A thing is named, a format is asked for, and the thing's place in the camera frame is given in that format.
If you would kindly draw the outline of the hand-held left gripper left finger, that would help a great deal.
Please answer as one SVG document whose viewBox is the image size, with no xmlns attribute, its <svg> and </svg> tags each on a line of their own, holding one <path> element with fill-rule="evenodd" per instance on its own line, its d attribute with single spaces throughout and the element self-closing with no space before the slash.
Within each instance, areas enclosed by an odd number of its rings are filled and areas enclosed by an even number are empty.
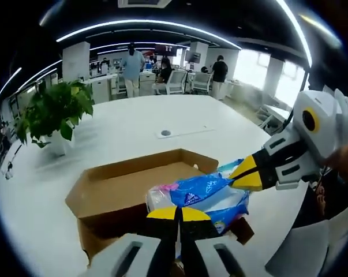
<svg viewBox="0 0 348 277">
<path fill-rule="evenodd" d="M 82 276 L 170 276 L 178 228 L 176 206 L 156 209 L 138 233 L 124 234 L 93 257 Z"/>
</svg>

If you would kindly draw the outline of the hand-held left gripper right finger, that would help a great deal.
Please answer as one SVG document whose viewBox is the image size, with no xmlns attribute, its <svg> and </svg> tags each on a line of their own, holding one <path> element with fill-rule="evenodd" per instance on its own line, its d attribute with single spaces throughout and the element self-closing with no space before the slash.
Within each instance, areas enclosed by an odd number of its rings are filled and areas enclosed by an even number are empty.
<svg viewBox="0 0 348 277">
<path fill-rule="evenodd" d="M 231 246 L 244 245 L 254 235 L 248 222 L 230 223 L 232 236 L 220 235 L 211 218 L 202 211 L 181 208 L 179 221 L 181 254 L 185 276 L 245 276 Z"/>
</svg>

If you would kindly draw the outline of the person's right hand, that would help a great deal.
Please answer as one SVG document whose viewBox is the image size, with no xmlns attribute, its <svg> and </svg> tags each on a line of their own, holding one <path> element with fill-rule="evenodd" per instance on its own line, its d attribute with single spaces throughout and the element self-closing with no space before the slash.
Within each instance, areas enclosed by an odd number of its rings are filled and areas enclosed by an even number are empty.
<svg viewBox="0 0 348 277">
<path fill-rule="evenodd" d="M 325 165 L 331 169 L 336 169 L 339 175 L 348 181 L 348 145 L 335 151 L 326 161 Z"/>
</svg>

